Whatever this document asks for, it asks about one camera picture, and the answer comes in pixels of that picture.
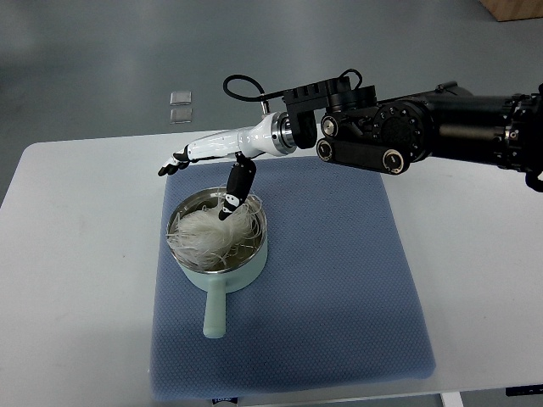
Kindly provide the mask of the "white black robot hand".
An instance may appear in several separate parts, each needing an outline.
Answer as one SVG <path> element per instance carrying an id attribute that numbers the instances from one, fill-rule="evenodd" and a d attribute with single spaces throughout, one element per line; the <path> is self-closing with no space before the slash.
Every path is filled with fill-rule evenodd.
<path id="1" fill-rule="evenodd" d="M 227 180 L 224 203 L 218 214 L 220 220 L 225 220 L 241 207 L 249 196 L 256 174 L 253 158 L 264 153 L 282 157 L 293 153 L 296 148 L 288 115 L 268 114 L 254 127 L 220 131 L 190 142 L 172 154 L 162 165 L 158 175 L 173 175 L 201 160 L 234 157 L 235 163 Z"/>

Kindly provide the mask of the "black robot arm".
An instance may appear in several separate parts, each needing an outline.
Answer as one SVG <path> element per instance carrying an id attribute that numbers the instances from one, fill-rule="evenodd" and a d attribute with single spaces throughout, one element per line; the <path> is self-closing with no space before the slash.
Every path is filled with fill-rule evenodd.
<path id="1" fill-rule="evenodd" d="M 379 100 L 374 86 L 350 83 L 357 70 L 253 99 L 285 104 L 294 145 L 318 157 L 389 175 L 427 157 L 494 165 L 542 190 L 542 93 L 474 96 L 456 82 Z"/>

